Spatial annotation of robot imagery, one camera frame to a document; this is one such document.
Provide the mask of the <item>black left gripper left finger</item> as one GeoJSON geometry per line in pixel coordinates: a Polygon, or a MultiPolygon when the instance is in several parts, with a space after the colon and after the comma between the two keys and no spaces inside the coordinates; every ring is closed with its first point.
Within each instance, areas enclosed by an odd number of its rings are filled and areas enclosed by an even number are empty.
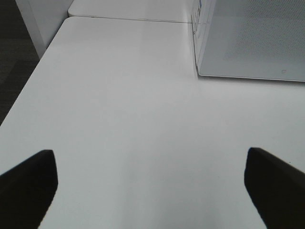
{"type": "Polygon", "coordinates": [[[55,155],[42,150],[0,176],[0,227],[37,229],[58,188],[55,155]]]}

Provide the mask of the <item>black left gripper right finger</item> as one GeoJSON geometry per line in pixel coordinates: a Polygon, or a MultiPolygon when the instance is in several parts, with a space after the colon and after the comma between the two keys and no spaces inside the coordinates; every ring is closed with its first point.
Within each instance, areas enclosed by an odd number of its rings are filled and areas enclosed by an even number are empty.
{"type": "Polygon", "coordinates": [[[247,153],[244,185],[268,229],[305,227],[305,174],[257,147],[247,153]]]}

